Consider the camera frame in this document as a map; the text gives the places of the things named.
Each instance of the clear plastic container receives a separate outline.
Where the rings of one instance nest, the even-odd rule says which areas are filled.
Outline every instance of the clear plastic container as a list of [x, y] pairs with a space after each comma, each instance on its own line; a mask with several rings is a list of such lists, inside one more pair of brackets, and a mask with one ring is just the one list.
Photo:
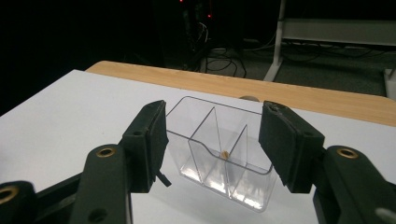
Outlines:
[[166, 116], [168, 150], [180, 174], [264, 211], [276, 172], [258, 141], [261, 118], [244, 109], [182, 98]]

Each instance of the white table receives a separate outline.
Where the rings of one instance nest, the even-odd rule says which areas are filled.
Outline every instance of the white table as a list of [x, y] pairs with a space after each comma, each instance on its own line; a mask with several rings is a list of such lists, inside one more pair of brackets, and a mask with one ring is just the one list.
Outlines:
[[[26, 180], [48, 188], [83, 170], [89, 151], [118, 143], [140, 108], [183, 96], [261, 112], [262, 103], [72, 71], [0, 118], [0, 183]], [[295, 111], [325, 136], [325, 147], [354, 147], [396, 183], [396, 128], [303, 110]], [[173, 185], [154, 183], [133, 194], [134, 223], [317, 223], [310, 195], [290, 194], [276, 181], [268, 208], [255, 213], [178, 175], [168, 152], [162, 172]]]

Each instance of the dark floor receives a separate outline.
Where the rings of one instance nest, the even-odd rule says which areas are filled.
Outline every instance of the dark floor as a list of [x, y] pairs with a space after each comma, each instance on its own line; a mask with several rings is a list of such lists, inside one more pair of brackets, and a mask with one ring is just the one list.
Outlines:
[[[201, 61], [200, 72], [263, 80], [273, 61], [273, 48], [213, 49]], [[274, 82], [386, 96], [384, 70], [396, 67], [394, 49], [282, 45], [283, 63]]]

